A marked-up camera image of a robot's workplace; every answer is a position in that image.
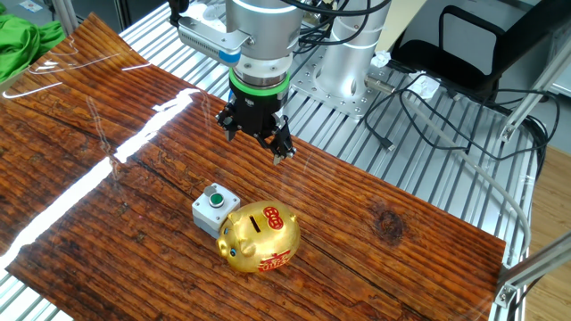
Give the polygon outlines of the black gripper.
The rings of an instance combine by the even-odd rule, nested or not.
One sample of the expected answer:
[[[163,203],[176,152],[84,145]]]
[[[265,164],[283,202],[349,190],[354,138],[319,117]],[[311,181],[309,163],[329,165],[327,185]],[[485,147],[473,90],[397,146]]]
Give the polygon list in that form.
[[[260,145],[269,149],[273,164],[286,158],[293,158],[296,149],[288,125],[288,117],[282,115],[286,102],[286,90],[273,95],[251,95],[233,87],[232,96],[225,107],[216,115],[226,139],[232,141],[236,133],[243,131],[249,136],[257,134]]]

